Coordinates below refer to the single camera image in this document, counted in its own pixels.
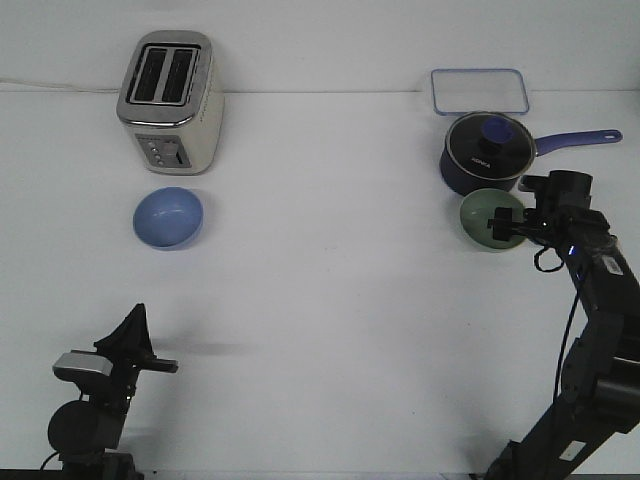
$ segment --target saucepan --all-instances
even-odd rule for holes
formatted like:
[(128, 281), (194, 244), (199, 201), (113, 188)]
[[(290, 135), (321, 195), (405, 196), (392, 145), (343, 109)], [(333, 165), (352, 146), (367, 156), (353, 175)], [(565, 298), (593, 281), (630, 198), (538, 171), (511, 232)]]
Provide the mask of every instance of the saucepan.
[(534, 139), (520, 122), (497, 112), (473, 112), (449, 128), (440, 157), (442, 178), (460, 195), (481, 188), (509, 191), (536, 157), (559, 148), (616, 143), (618, 130), (559, 133)]

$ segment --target toaster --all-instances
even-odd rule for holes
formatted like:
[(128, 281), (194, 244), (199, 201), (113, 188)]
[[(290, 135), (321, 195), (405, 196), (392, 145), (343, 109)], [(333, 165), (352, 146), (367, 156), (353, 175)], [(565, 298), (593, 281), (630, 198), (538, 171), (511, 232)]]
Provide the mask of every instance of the toaster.
[(116, 111), (149, 170), (204, 171), (213, 161), (223, 110), (218, 66), (205, 35), (161, 30), (142, 37)]

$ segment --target power cord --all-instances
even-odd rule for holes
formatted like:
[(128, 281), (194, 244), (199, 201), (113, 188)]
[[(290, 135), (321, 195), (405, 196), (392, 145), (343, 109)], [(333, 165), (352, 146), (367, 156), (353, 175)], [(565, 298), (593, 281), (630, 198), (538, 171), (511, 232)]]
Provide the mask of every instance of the power cord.
[(23, 80), (20, 78), (0, 77), (0, 84), (3, 85), (22, 85), (26, 87), (49, 88), (63, 92), (80, 92), (80, 93), (118, 93), (119, 88), (102, 88), (84, 85), (74, 85), (72, 83), (49, 83), (36, 82), (31, 80)]
[(47, 466), (47, 463), (49, 463), (49, 462), (51, 461), (51, 459), (52, 459), (53, 457), (55, 457), (58, 453), (60, 453), (60, 452), (53, 452), (51, 455), (49, 455), (49, 456), (44, 460), (44, 462), (42, 462), (42, 465), (40, 466), (40, 471), (41, 471), (41, 472), (42, 472), (42, 471), (44, 471), (44, 467), (46, 467), (46, 466)]

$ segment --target purple handle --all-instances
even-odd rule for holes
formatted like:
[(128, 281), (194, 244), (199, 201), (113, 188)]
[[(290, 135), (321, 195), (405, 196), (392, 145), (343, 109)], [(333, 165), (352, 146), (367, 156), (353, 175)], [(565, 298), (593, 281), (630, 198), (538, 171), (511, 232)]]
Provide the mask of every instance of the purple handle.
[(536, 156), (544, 155), (559, 148), (578, 145), (596, 145), (616, 143), (622, 140), (619, 130), (592, 130), (589, 132), (559, 133), (548, 137), (536, 138)]

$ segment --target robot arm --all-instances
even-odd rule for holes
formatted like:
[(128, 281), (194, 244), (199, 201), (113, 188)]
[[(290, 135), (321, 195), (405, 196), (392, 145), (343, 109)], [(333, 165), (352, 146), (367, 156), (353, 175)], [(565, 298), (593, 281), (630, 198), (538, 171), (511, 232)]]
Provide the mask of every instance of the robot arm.
[(609, 234), (589, 209), (591, 177), (554, 171), (525, 177), (536, 208), (515, 224), (509, 212), (490, 221), (494, 237), (520, 234), (556, 250), (587, 315), (563, 363), (558, 397), (521, 443), (509, 442), (487, 480), (566, 478), (613, 433), (640, 420), (640, 286)]

